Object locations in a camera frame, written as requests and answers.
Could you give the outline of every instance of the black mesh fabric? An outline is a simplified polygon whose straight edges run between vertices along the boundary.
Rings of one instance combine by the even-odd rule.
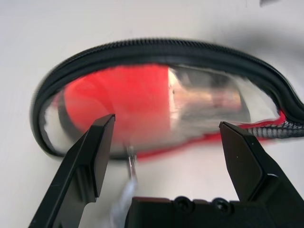
[[[304,136],[304,124],[285,120],[281,125],[265,125],[247,129],[255,137],[286,139]]]

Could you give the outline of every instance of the black zipper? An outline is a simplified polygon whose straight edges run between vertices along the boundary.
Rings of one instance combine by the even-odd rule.
[[[201,50],[208,50],[212,51],[214,53],[220,53],[220,54],[227,54],[233,57],[238,57],[239,59],[250,61],[252,63],[255,63],[256,65],[270,71],[272,74],[276,75],[277,79],[280,81],[281,84],[284,84],[284,87],[286,88],[285,94],[289,94],[291,99],[295,101],[296,106],[298,106],[298,109],[301,111],[301,113],[304,114],[304,105],[292,89],[289,82],[271,65],[267,64],[266,62],[253,57],[251,55],[248,55],[246,53],[243,53],[241,51],[237,51],[228,47],[222,47],[219,45],[199,42],[199,41],[191,41],[191,40],[180,40],[180,39],[135,39],[135,40],[126,40],[126,41],[118,41],[113,42],[105,45],[100,45],[97,47],[93,47],[91,49],[85,50],[83,52],[80,52],[67,60],[63,61],[59,65],[57,65],[53,70],[51,70],[44,81],[40,84],[40,87],[38,91],[36,92],[36,95],[34,96],[33,102],[32,102],[32,130],[35,135],[36,140],[41,146],[41,136],[38,136],[38,134],[42,134],[40,132],[41,129],[39,129],[39,121],[35,120],[35,118],[39,118],[39,110],[35,110],[35,107],[38,107],[38,109],[41,109],[43,102],[45,102],[45,99],[49,99],[54,93],[59,92],[61,88],[63,88],[69,80],[67,80],[68,75],[58,75],[60,71],[63,71],[65,68],[70,67],[75,62],[88,57],[90,55],[94,54],[101,54],[105,51],[111,51],[115,49],[120,49],[124,47],[149,47],[149,46],[171,46],[171,47],[189,47],[189,48],[197,48]],[[304,118],[293,118],[290,117],[293,121],[303,122]]]

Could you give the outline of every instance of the red fabric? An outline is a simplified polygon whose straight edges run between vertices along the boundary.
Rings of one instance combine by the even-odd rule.
[[[94,120],[115,113],[113,142],[143,143],[170,130],[167,66],[97,71],[67,85],[64,98],[67,113],[81,132]]]

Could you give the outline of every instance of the white surface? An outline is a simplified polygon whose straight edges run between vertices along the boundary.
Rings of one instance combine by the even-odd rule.
[[[0,227],[27,227],[60,161],[45,155],[29,125],[33,91],[53,66],[84,49],[138,37],[211,41],[254,54],[277,67],[304,100],[304,2],[281,0],[0,0]],[[304,141],[267,145],[304,196]],[[221,147],[139,164],[138,195],[236,199]],[[88,205],[80,227],[98,219],[125,184],[111,164],[102,196]]]

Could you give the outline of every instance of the zippered pouch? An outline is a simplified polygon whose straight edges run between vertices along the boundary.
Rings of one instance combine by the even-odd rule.
[[[220,139],[231,122],[258,139],[304,136],[304,105],[272,66],[213,44],[177,39],[115,42],[67,59],[45,77],[31,123],[41,148],[64,156],[93,121],[115,114],[112,158],[140,158]]]

